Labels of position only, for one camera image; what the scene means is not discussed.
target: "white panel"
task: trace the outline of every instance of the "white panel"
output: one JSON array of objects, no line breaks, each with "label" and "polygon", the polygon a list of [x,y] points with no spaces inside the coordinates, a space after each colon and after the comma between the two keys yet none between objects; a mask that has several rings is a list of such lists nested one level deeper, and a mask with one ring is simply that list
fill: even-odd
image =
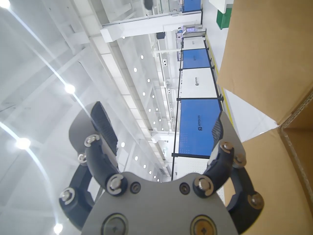
[{"label": "white panel", "polygon": [[204,37],[184,38],[184,50],[205,48]]},{"label": "white panel", "polygon": [[130,95],[129,89],[123,77],[117,77],[117,78],[114,78],[114,80],[122,95]]},{"label": "white panel", "polygon": [[122,77],[112,54],[101,55],[113,78]]},{"label": "white panel", "polygon": [[129,106],[129,108],[137,108],[131,95],[124,95],[123,97],[124,97],[127,105]]},{"label": "white panel", "polygon": [[135,117],[135,119],[141,119],[141,115],[139,113],[139,110],[136,108],[132,108],[131,112],[133,113],[133,116]]},{"label": "white panel", "polygon": [[216,98],[214,80],[210,68],[182,71],[181,98]]},{"label": "white panel", "polygon": [[145,123],[142,119],[136,120],[140,128],[146,128]]},{"label": "white panel", "polygon": [[100,54],[109,54],[110,53],[109,46],[106,42],[104,42],[102,36],[93,38],[93,41],[94,41],[97,49],[99,50]]}]

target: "corrugated cardboard edge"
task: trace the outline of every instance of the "corrugated cardboard edge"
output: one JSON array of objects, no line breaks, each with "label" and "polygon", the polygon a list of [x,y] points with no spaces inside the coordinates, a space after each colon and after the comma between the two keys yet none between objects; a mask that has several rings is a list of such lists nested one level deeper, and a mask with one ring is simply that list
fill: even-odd
[{"label": "corrugated cardboard edge", "polygon": [[300,173],[300,177],[302,177],[302,180],[300,179],[300,182],[302,183],[302,185],[304,184],[304,187],[306,188],[306,193],[308,194],[308,197],[311,201],[311,212],[313,209],[313,191],[312,191],[312,187],[309,183],[309,180],[307,178],[307,175],[304,171],[304,168],[301,164],[301,161],[294,149],[294,146],[288,136],[288,134],[284,131],[284,129],[288,128],[288,126],[290,125],[290,123],[301,113],[301,111],[303,111],[303,109],[313,100],[313,91],[310,93],[310,95],[306,98],[306,100],[298,107],[298,109],[280,126],[280,132],[281,132],[281,136],[283,139],[283,142],[285,143],[287,150],[289,150],[289,152],[291,153],[291,156],[293,157],[294,160],[294,167],[297,168],[296,171],[298,173]]}]

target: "metal plate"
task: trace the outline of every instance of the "metal plate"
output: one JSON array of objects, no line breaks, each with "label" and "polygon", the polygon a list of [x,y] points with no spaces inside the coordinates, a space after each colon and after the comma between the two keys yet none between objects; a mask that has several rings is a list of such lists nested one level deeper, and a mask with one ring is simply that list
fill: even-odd
[{"label": "metal plate", "polygon": [[[128,187],[121,197],[104,193],[93,207],[82,235],[100,234],[104,220],[115,213],[122,214],[127,219],[128,235],[189,235],[191,222],[199,215],[206,215],[214,222],[217,234],[238,235],[228,211],[216,193],[203,199],[192,190],[192,183],[199,176],[198,173],[166,183],[147,181],[130,172],[122,175],[127,178],[128,184],[139,182],[140,192],[134,195]],[[182,182],[191,187],[188,195],[179,191]]]}]

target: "black rubber pad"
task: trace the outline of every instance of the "black rubber pad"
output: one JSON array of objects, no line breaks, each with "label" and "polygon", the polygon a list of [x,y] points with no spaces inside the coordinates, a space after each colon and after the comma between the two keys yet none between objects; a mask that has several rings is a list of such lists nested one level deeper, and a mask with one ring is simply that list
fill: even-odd
[{"label": "black rubber pad", "polygon": [[91,110],[94,128],[103,136],[116,156],[117,137],[111,126],[110,119],[102,104],[98,101]]}]

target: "cardboard flap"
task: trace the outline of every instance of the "cardboard flap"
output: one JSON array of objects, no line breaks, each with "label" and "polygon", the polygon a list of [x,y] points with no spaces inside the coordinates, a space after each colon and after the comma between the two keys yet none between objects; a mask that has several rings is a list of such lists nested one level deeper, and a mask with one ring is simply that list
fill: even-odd
[{"label": "cardboard flap", "polygon": [[282,123],[313,86],[313,0],[235,0],[218,84]]},{"label": "cardboard flap", "polygon": [[[313,219],[308,201],[289,154],[277,129],[243,143],[246,169],[257,192],[264,199],[264,209],[245,235],[313,234]],[[228,205],[234,188],[224,185]]]}]

